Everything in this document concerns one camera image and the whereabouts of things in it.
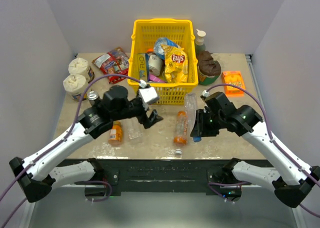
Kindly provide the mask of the orange label tea bottle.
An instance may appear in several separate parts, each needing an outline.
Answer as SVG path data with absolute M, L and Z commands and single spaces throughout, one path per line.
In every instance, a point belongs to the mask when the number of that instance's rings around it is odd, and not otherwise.
M 177 113 L 175 134 L 173 142 L 178 146 L 184 146 L 188 141 L 188 118 L 185 111 L 179 111 Z

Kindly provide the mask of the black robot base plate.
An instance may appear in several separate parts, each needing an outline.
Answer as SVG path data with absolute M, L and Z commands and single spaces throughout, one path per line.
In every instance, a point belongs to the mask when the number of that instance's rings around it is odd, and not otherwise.
M 236 184 L 231 176 L 222 177 L 222 168 L 228 160 L 215 159 L 98 159 L 104 173 L 94 181 L 107 181 L 112 195 L 124 192 L 146 193 L 221 193 L 236 201 L 245 186 L 219 187 L 217 184 Z

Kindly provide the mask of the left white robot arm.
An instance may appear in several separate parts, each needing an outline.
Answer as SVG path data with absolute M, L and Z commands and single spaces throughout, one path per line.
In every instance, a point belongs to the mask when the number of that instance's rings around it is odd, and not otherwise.
M 149 105 L 159 100 L 155 88 L 150 85 L 140 87 L 132 100 L 128 99 L 128 90 L 120 85 L 112 86 L 103 97 L 91 91 L 87 99 L 91 106 L 77 115 L 75 123 L 63 134 L 35 154 L 24 159 L 15 157 L 9 162 L 30 203 L 43 199 L 53 189 L 64 185 L 78 182 L 99 184 L 105 171 L 95 158 L 74 165 L 60 167 L 59 164 L 77 149 L 111 130 L 114 122 L 137 118 L 148 129 L 163 120 L 156 110 L 147 115 Z

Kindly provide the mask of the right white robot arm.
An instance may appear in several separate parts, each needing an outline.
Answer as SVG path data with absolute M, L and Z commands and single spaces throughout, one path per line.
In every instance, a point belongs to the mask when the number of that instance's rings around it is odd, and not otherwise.
M 236 108 L 223 92 L 203 91 L 206 106 L 196 111 L 190 136 L 195 142 L 216 137 L 226 129 L 254 146 L 273 166 L 259 167 L 232 158 L 213 174 L 211 184 L 230 186 L 237 181 L 270 190 L 286 206 L 296 208 L 320 180 L 319 166 L 310 166 L 292 153 L 268 130 L 267 123 L 249 105 Z

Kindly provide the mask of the crushed clear plastic bottle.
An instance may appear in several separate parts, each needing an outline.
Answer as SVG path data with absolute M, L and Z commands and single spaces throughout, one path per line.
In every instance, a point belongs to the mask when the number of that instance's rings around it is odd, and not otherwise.
M 195 93 L 187 93 L 184 97 L 184 110 L 187 115 L 188 134 L 190 134 L 194 128 L 197 109 L 197 95 Z

